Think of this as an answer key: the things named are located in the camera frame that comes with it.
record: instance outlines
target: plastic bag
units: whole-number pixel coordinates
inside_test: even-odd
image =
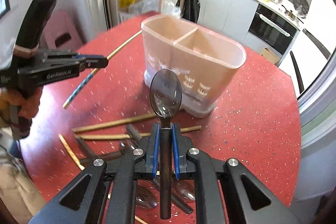
[[[128,13],[134,15],[141,15],[148,12],[158,12],[158,11],[159,11],[159,0],[141,0],[128,7]],[[175,4],[172,1],[164,1],[162,6],[162,14],[179,17],[181,14],[181,9],[175,6]]]

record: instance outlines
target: red speckled countertop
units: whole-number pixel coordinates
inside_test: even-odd
[[[147,16],[133,18],[101,34],[85,45],[84,54],[107,56],[140,30]],[[213,112],[204,119],[180,112],[174,119],[181,127],[202,125],[201,131],[187,133],[194,146],[210,156],[225,160],[235,157],[257,176],[285,205],[293,198],[300,161],[300,117],[291,78],[264,57],[246,49],[247,59],[218,99]],[[62,108],[74,88],[88,75],[52,85],[43,90],[40,111],[30,136],[21,141],[27,169],[46,200],[55,196],[80,170],[69,157],[58,134],[74,152],[83,155],[71,128],[118,120],[151,112],[149,89],[143,82],[144,54],[138,36],[102,69],[75,98]],[[139,132],[150,132],[157,119],[135,123]],[[125,127],[108,128],[92,134],[125,133]],[[118,149],[118,141],[87,142],[97,153]],[[149,182],[139,184],[151,187]],[[193,223],[195,214],[185,215],[173,206],[170,220],[159,219],[158,207],[136,209],[136,215],[150,224]]]

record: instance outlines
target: window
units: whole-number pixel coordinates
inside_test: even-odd
[[[0,0],[0,19],[10,10],[9,0]]]

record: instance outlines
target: pot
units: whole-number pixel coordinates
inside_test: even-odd
[[[287,15],[291,20],[294,20],[296,16],[293,14],[292,10],[287,10],[285,6],[281,5],[283,8],[285,8],[285,15]]]

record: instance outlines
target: human hand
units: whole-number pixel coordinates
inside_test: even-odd
[[[0,100],[8,102],[14,106],[21,106],[18,115],[29,120],[35,117],[39,111],[42,90],[43,87],[37,88],[33,96],[25,99],[17,90],[0,89]]]

